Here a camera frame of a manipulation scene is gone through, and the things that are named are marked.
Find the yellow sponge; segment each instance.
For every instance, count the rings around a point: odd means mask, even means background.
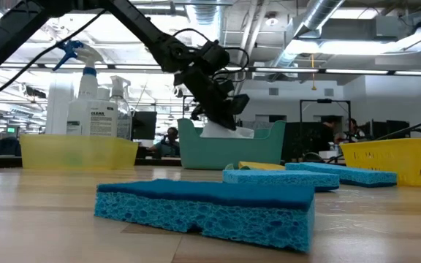
[[[244,167],[248,167],[249,169],[279,169],[284,170],[285,167],[278,164],[265,164],[265,163],[256,163],[251,161],[240,161],[238,163],[239,169],[244,169]]]

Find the blue spray nozzle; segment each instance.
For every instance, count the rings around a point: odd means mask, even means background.
[[[81,41],[75,40],[75,41],[68,41],[66,44],[61,43],[59,46],[64,52],[66,52],[66,55],[59,61],[58,64],[53,68],[53,71],[56,71],[66,63],[70,58],[77,58],[77,54],[75,53],[74,49],[79,47],[84,47],[84,44]]]

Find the table surface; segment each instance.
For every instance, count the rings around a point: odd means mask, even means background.
[[[0,169],[0,262],[421,262],[421,188],[316,194],[310,254],[93,216],[98,183],[157,178],[221,180],[221,172]]]

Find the spray bottle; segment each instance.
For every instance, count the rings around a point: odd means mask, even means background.
[[[57,70],[70,58],[86,64],[80,79],[79,94],[69,103],[67,134],[116,136],[118,107],[116,104],[97,99],[98,81],[95,62],[103,61],[102,56],[92,47],[80,41],[69,41],[60,47],[66,52]]]
[[[112,76],[111,80],[113,82],[113,90],[111,91],[110,102],[118,107],[116,137],[131,140],[132,114],[128,101],[125,100],[125,98],[128,98],[128,87],[131,85],[131,82],[119,76]]]

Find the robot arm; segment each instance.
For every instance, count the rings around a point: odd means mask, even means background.
[[[0,65],[49,18],[72,10],[105,9],[120,20],[150,50],[164,72],[175,74],[200,103],[199,111],[228,129],[235,129],[233,115],[240,114],[249,98],[227,98],[233,88],[228,80],[217,83],[209,76],[228,65],[230,56],[218,42],[208,41],[199,50],[187,47],[157,27],[128,0],[25,0],[0,20]]]

